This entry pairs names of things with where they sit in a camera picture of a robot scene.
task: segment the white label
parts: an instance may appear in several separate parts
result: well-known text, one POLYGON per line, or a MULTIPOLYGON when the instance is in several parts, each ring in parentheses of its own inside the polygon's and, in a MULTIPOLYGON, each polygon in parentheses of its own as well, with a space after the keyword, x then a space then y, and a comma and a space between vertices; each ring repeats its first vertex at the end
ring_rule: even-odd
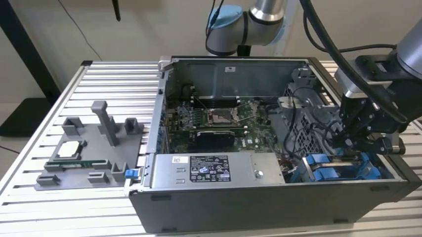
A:
POLYGON ((172 163, 187 163, 190 157, 172 157, 172 163))
POLYGON ((224 68, 224 72, 227 72, 227 73, 234 73, 234 72, 237 72, 237 67, 226 67, 226 68, 224 68))

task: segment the power supply label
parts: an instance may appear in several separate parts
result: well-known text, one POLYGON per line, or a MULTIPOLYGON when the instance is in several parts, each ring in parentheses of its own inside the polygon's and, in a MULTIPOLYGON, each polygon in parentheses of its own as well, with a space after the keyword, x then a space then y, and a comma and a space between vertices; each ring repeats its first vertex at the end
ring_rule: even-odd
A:
POLYGON ((230 182, 230 166, 227 156, 191 157, 192 182, 230 182))

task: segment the blue latch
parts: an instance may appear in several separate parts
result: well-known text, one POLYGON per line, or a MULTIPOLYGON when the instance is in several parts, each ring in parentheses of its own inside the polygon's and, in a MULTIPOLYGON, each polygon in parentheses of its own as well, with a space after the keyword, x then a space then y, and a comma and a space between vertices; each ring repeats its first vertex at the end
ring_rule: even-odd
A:
POLYGON ((136 169, 128 169, 124 172, 124 178, 126 179, 136 179, 139 177, 139 170, 136 169))

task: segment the open computer tower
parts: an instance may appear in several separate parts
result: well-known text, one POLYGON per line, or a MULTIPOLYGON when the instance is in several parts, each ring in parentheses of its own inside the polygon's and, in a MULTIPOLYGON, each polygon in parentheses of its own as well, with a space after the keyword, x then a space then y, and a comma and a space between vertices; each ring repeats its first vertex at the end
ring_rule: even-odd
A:
POLYGON ((159 66, 148 154, 126 184, 148 233, 353 223, 421 185, 399 156, 330 146, 342 90, 317 59, 159 66))

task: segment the black stand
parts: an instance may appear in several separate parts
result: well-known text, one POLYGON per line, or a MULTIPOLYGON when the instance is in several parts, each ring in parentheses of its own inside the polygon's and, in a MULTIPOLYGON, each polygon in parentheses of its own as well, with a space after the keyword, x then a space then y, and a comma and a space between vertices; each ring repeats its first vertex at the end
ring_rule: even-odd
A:
POLYGON ((0 127, 0 136, 30 137, 60 91, 8 0, 0 0, 0 26, 46 98, 27 98, 0 127))

